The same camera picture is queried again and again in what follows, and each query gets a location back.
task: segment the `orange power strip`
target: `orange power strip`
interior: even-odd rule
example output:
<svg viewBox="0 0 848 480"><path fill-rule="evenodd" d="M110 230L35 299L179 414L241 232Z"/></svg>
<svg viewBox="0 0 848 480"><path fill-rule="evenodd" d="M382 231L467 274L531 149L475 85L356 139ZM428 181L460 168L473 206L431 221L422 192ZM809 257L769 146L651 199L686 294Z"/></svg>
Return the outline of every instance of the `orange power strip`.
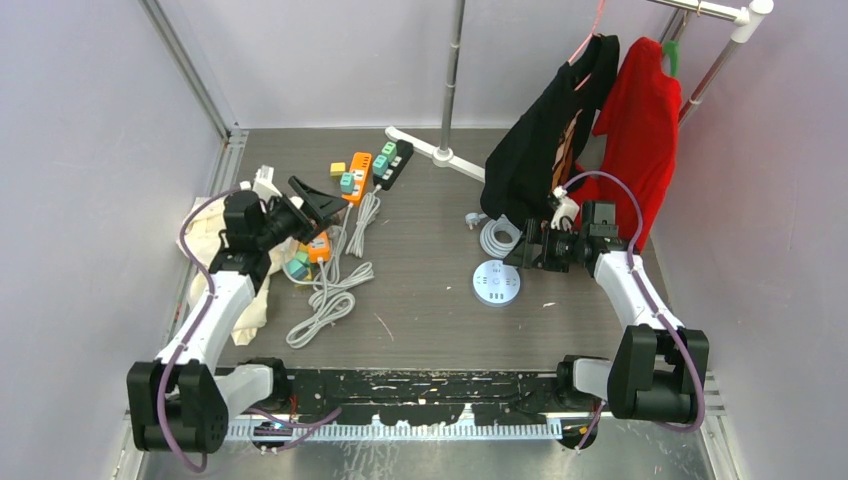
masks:
<svg viewBox="0 0 848 480"><path fill-rule="evenodd" d="M342 195L348 202L359 206L362 196L365 195L369 174L371 173L371 154L356 152L350 161L350 173L353 174L353 193Z"/></svg>
<svg viewBox="0 0 848 480"><path fill-rule="evenodd" d="M309 242L309 263L318 263L318 260L324 263L330 261L330 238L327 232L319 233Z"/></svg>

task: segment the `white plug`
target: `white plug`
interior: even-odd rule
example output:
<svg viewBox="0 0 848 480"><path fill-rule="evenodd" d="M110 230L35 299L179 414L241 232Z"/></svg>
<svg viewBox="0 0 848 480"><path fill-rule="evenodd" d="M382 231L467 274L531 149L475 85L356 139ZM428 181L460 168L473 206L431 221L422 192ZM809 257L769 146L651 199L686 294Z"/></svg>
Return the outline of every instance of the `white plug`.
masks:
<svg viewBox="0 0 848 480"><path fill-rule="evenodd" d="M489 218L485 213L474 213L471 212L465 216L465 224L468 225L469 230L474 230L474 227L480 225L480 222L483 219Z"/></svg>

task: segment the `gray power cord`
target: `gray power cord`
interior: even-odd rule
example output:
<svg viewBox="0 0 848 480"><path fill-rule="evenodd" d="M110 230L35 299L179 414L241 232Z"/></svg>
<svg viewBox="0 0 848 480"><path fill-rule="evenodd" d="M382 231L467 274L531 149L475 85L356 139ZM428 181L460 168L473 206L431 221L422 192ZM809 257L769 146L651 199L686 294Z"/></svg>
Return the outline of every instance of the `gray power cord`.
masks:
<svg viewBox="0 0 848 480"><path fill-rule="evenodd" d="M330 227L328 229L331 237L330 248L332 249L330 261L327 262L326 269L323 262L318 263L320 271L313 281L296 280L287 268L283 267L282 269L292 282L298 285L311 285L312 289L315 290L315 293L309 297L309 306L315 313L295 325L286 335L286 343L292 348L305 347L322 328L349 314L356 305L356 298L348 290L374 279L373 265L371 262L365 262L356 267L347 278L339 281L341 277L339 258L347 241L347 220L350 216L351 207L348 207L345 212L341 227Z"/></svg>
<svg viewBox="0 0 848 480"><path fill-rule="evenodd" d="M469 213L465 216L465 224L468 225L469 229L473 230L485 218L489 217L484 213ZM509 235L510 241L501 242L498 240L495 236L498 232L505 232ZM502 259L512 251L515 244L518 243L520 236L521 231L507 220L505 216L501 216L497 220L489 220L483 226L483 229L480 231L480 246L483 247L483 251L490 257Z"/></svg>
<svg viewBox="0 0 848 480"><path fill-rule="evenodd" d="M380 186L377 185L373 192L368 192L362 197L362 202L359 204L359 214L356 217L356 229L350 237L350 244L345 250L346 254L362 258L362 254L365 253L365 228L377 218L382 203L380 198L375 195L379 191Z"/></svg>

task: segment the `white wall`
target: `white wall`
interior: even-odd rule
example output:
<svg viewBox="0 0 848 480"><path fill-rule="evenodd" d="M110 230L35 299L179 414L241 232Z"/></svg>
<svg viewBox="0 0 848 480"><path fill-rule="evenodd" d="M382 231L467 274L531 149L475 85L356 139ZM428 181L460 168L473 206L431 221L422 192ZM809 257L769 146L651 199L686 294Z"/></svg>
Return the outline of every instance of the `white wall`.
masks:
<svg viewBox="0 0 848 480"><path fill-rule="evenodd" d="M202 48L243 127L441 121L451 0L174 3L191 29L178 25L182 35ZM597 3L470 0L455 124L512 125L586 38ZM657 35L669 14L645 0L607 4L598 31L619 35L623 51Z"/></svg>
<svg viewBox="0 0 848 480"><path fill-rule="evenodd" d="M41 3L0 2L0 477L90 480L220 142L138 2Z"/></svg>
<svg viewBox="0 0 848 480"><path fill-rule="evenodd" d="M775 3L685 126L653 237L751 478L846 478L848 4ZM689 87L730 28L687 31Z"/></svg>

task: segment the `beige cloth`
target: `beige cloth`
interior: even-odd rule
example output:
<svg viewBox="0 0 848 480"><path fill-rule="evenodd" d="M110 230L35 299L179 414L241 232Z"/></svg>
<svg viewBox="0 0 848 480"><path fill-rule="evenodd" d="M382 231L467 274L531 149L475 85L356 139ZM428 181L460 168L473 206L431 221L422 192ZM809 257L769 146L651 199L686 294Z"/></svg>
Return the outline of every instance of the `beige cloth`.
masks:
<svg viewBox="0 0 848 480"><path fill-rule="evenodd" d="M205 198L196 199L191 212L197 209L197 207L199 207L204 201L206 201ZM197 259L200 260L200 262L206 267L209 267L209 264L212 262L215 254L218 253L218 249L221 247L221 240L218 237L218 233L223 229L224 199L220 199L210 204L206 207L206 209L198 213L189 225L186 232L186 245L188 245L188 248L192 251L192 253L194 253ZM287 240L283 244L278 245L271 250L271 268L268 269L268 276L265 277L265 280L262 282L262 286L259 288L259 291L256 292L256 298L254 298L253 302L251 302L244 312L242 312L241 317L239 317L235 327L233 327L231 335L233 337L233 342L235 342L236 345L249 344L256 337L256 332L265 326L267 321L265 313L268 308L268 286L270 284L268 277L272 273L280 270L282 265L285 263L285 257L292 256L291 253L288 253L291 250L291 242L291 240ZM206 279L203 278L203 275L198 273L194 277L194 280L192 280L191 288L189 289L188 302L192 308L200 300L205 288Z"/></svg>

